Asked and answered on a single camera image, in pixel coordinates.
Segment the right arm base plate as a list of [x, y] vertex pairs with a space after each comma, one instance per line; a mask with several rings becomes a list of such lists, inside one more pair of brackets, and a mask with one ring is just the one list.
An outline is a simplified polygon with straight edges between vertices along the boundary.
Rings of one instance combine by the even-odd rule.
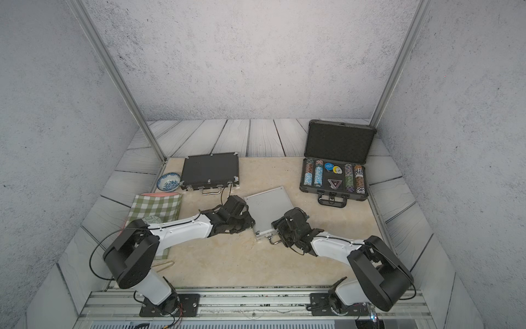
[[365, 317], [369, 314], [366, 303], [356, 303], [350, 306], [339, 301], [334, 293], [311, 293], [310, 303], [305, 306], [313, 316], [347, 316]]

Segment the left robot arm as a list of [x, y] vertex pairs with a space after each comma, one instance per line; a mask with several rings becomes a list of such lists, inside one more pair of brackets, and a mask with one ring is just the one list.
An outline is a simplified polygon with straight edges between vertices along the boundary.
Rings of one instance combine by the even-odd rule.
[[103, 254], [105, 265], [121, 289], [133, 289], [156, 307], [174, 307], [177, 293], [152, 269], [153, 261], [166, 249], [218, 234], [238, 234], [256, 221], [241, 197], [231, 195], [226, 203], [197, 215], [167, 223], [137, 219], [125, 227]]

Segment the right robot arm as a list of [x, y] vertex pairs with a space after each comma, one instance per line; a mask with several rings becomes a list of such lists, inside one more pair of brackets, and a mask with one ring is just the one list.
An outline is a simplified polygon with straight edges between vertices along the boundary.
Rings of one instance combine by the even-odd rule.
[[272, 227], [287, 248], [336, 260], [352, 269], [357, 282], [342, 278], [329, 290], [327, 305], [337, 315], [347, 315], [363, 303], [390, 311], [408, 289], [415, 288], [408, 268], [377, 236], [347, 239], [311, 228], [308, 215], [297, 207], [274, 221]]

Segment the small silver poker case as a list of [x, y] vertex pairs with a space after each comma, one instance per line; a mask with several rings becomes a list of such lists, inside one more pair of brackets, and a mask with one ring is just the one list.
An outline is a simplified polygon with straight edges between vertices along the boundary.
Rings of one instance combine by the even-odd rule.
[[283, 186], [256, 193], [245, 198], [249, 213], [255, 224], [253, 233], [258, 242], [268, 241], [271, 245], [281, 242], [278, 232], [272, 223], [281, 219], [284, 214], [293, 209], [288, 194]]

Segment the black carbon poker case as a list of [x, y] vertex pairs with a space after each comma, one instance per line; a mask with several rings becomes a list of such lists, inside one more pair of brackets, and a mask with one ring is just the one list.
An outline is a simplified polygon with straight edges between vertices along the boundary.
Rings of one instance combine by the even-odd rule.
[[204, 191], [239, 185], [240, 166], [237, 152], [185, 158], [181, 176], [182, 190]]

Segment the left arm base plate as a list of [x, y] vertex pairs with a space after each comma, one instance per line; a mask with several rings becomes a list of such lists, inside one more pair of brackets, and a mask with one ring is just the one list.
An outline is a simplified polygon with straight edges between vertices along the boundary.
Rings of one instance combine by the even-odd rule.
[[139, 317], [196, 317], [200, 298], [200, 294], [197, 293], [176, 294], [160, 305], [155, 305], [145, 298], [141, 302]]

